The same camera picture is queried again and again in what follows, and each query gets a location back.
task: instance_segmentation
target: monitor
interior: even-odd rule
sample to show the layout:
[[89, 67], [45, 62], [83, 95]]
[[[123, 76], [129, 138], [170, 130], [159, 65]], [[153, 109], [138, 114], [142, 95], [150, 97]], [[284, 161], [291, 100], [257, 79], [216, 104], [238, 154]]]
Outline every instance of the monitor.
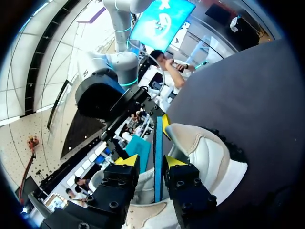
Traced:
[[130, 40], [140, 40], [144, 45], [165, 52], [195, 7], [186, 0], [154, 1], [138, 19]]

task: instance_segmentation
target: pegboard wall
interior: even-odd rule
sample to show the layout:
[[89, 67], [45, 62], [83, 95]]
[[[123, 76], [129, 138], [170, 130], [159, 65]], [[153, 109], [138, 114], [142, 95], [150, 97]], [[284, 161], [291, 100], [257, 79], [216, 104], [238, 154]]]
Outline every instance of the pegboard wall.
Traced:
[[60, 157], [54, 154], [47, 144], [47, 122], [50, 112], [51, 109], [31, 114], [0, 128], [0, 146], [3, 151], [1, 162], [17, 187], [21, 184], [25, 167], [31, 157], [31, 151], [27, 146], [28, 137], [31, 135], [37, 136], [40, 142], [35, 147], [37, 158], [34, 159], [29, 171], [29, 176], [32, 176], [37, 185], [60, 166]]

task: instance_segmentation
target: shoe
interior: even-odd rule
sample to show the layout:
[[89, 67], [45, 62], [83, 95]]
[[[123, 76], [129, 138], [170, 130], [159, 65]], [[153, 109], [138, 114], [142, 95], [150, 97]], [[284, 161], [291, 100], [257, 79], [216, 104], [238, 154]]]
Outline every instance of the shoe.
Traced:
[[[220, 136], [216, 130], [171, 124], [165, 131], [173, 142], [168, 155], [179, 160], [186, 157], [189, 163], [194, 164], [200, 171], [199, 178], [203, 185], [217, 197], [217, 205], [221, 204], [238, 186], [247, 171], [248, 165], [242, 150], [227, 143], [225, 137]], [[163, 201], [153, 203], [153, 174], [154, 168], [139, 175], [134, 200], [122, 228], [180, 228], [164, 183]]]

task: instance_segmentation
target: white shirt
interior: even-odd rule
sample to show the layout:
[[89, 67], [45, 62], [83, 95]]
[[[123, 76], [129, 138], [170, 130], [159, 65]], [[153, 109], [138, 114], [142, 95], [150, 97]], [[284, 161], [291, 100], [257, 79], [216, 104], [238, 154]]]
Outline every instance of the white shirt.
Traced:
[[132, 136], [128, 132], [124, 132], [122, 134], [122, 137], [128, 142], [130, 142], [132, 140]]
[[77, 193], [76, 196], [75, 196], [74, 198], [70, 199], [70, 201], [73, 202], [74, 204], [77, 204], [77, 205], [79, 205], [79, 206], [82, 207], [81, 202], [78, 201], [78, 200], [85, 199], [85, 198], [86, 198], [86, 195], [85, 195], [85, 194]]
[[[175, 63], [180, 63], [180, 64], [186, 64], [183, 61], [179, 61], [179, 60], [174, 60]], [[182, 78], [186, 81], [192, 74], [192, 72], [188, 69], [185, 69], [183, 71], [183, 73], [179, 72], [180, 75], [182, 76]], [[170, 73], [168, 71], [164, 71], [165, 74], [165, 84], [169, 87], [173, 88], [173, 92], [175, 94], [178, 94], [178, 92], [180, 91], [180, 88], [176, 88], [175, 87], [175, 83], [173, 81], [173, 78], [171, 77]]]

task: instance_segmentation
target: robotic arm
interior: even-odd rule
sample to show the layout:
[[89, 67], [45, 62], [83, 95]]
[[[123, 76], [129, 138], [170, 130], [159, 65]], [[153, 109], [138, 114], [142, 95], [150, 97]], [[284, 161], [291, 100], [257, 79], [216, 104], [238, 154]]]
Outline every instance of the robotic arm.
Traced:
[[[115, 54], [86, 52], [78, 61], [78, 72], [82, 80], [93, 75], [111, 72], [111, 78], [124, 89], [138, 83], [138, 56], [128, 51], [131, 34], [131, 13], [145, 11], [153, 0], [104, 0], [109, 11], [115, 34]], [[140, 41], [130, 41], [140, 49]]]
[[104, 0], [104, 6], [109, 11], [114, 34], [115, 50], [127, 50], [127, 40], [131, 33], [131, 13], [144, 12], [154, 0]]

